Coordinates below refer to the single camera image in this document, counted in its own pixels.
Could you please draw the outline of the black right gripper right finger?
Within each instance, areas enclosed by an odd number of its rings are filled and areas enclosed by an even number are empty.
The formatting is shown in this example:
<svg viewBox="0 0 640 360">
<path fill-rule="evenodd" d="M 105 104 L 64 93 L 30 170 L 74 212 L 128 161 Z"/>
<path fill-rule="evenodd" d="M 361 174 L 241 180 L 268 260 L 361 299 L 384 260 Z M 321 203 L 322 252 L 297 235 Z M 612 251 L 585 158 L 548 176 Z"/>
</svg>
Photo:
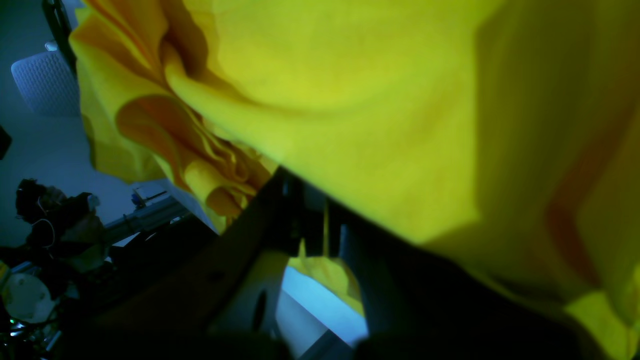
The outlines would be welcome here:
<svg viewBox="0 0 640 360">
<path fill-rule="evenodd" d="M 327 217 L 365 311 L 369 337 L 355 360 L 603 360 L 571 321 L 508 300 L 336 201 Z"/>
</svg>

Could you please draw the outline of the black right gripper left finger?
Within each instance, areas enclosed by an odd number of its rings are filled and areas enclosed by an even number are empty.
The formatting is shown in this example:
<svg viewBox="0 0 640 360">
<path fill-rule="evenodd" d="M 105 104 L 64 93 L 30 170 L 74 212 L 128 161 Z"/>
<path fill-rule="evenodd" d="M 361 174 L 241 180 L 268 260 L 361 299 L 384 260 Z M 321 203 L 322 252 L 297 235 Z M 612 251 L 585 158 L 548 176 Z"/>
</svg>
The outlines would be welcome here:
<svg viewBox="0 0 640 360">
<path fill-rule="evenodd" d="M 221 235 L 183 220 L 64 315 L 62 360 L 290 360 L 272 337 L 290 257 L 325 194 L 285 168 Z"/>
</svg>

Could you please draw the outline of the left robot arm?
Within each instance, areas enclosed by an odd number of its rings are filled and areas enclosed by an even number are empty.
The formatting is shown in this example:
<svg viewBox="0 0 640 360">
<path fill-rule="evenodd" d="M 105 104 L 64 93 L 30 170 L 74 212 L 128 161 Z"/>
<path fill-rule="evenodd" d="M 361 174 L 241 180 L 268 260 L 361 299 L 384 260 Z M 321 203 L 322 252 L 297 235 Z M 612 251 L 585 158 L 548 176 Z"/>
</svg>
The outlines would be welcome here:
<svg viewBox="0 0 640 360">
<path fill-rule="evenodd" d="M 59 198 L 25 178 L 16 192 L 25 244 L 1 249 L 1 358 L 52 360 L 75 317 L 122 305 L 167 277 L 218 234 L 165 191 L 132 193 L 133 212 L 84 239 L 100 200 Z"/>
</svg>

